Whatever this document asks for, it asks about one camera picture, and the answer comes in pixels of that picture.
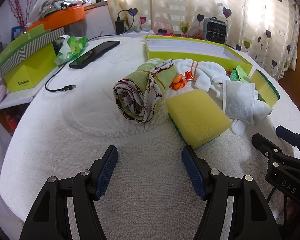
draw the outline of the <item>white shelf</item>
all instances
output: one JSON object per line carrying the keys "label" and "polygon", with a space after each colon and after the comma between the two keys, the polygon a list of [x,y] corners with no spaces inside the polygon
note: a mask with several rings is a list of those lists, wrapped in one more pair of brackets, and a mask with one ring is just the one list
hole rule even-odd
{"label": "white shelf", "polygon": [[37,93],[40,91],[47,80],[58,71],[58,67],[54,68],[48,75],[46,75],[34,88],[24,89],[9,93],[0,103],[0,110],[11,106],[31,103]]}

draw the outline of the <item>heart pattern curtain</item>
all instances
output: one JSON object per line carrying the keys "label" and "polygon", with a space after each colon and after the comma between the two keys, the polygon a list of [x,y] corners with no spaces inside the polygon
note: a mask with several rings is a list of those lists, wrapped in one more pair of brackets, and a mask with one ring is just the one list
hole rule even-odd
{"label": "heart pattern curtain", "polygon": [[293,0],[107,0],[113,22],[120,10],[131,30],[202,37],[205,18],[228,25],[226,44],[246,52],[279,80],[295,69],[299,9]]}

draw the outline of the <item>yellow-green open box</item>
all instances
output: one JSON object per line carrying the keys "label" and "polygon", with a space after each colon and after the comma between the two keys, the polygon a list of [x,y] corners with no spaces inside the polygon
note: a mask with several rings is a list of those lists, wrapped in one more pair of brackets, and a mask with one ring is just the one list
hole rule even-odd
{"label": "yellow-green open box", "polygon": [[250,74],[252,64],[235,50],[219,43],[198,39],[170,36],[146,36],[148,59],[192,59],[211,61],[220,64],[226,70],[233,70],[238,65]]}
{"label": "yellow-green open box", "polygon": [[52,43],[49,43],[7,72],[3,79],[10,92],[35,87],[57,65]]}

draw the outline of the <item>silver screw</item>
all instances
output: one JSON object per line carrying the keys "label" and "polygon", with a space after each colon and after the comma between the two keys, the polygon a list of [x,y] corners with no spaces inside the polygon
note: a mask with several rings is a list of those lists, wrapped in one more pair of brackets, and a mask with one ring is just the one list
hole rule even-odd
{"label": "silver screw", "polygon": [[55,182],[56,181],[56,177],[55,176],[51,176],[48,178],[48,182]]}
{"label": "silver screw", "polygon": [[220,174],[220,171],[218,171],[217,169],[212,169],[210,172],[211,172],[212,175],[219,175]]}
{"label": "silver screw", "polygon": [[81,175],[82,176],[87,176],[89,173],[90,173],[89,170],[83,170],[83,171],[81,171]]}
{"label": "silver screw", "polygon": [[247,181],[252,181],[252,180],[253,180],[253,177],[250,176],[250,175],[246,175],[246,176],[244,176],[244,178],[245,178]]}

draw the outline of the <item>orange basket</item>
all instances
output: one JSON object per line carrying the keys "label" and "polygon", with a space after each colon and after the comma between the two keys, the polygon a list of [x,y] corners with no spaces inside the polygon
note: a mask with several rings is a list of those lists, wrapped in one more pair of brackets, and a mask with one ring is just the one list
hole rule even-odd
{"label": "orange basket", "polygon": [[84,7],[82,5],[71,6],[35,22],[28,28],[28,30],[43,24],[45,31],[49,29],[53,31],[76,21],[80,21],[84,19],[84,17]]}

